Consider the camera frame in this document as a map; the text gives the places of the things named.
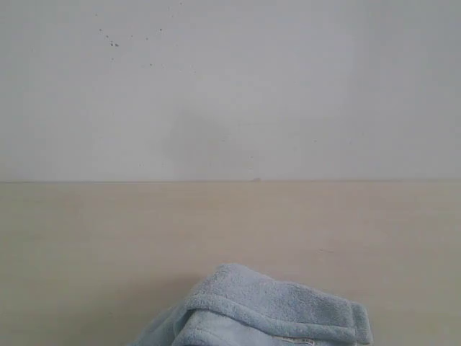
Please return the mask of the light blue terry towel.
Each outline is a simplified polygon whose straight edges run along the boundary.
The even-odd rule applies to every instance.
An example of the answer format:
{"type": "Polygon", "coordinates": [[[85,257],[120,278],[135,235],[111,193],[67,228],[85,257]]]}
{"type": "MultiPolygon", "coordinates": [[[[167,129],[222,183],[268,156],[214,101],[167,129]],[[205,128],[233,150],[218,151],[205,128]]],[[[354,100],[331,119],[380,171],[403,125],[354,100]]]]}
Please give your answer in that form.
{"type": "Polygon", "coordinates": [[[371,345],[366,308],[223,264],[159,314],[134,345],[371,345]]]}

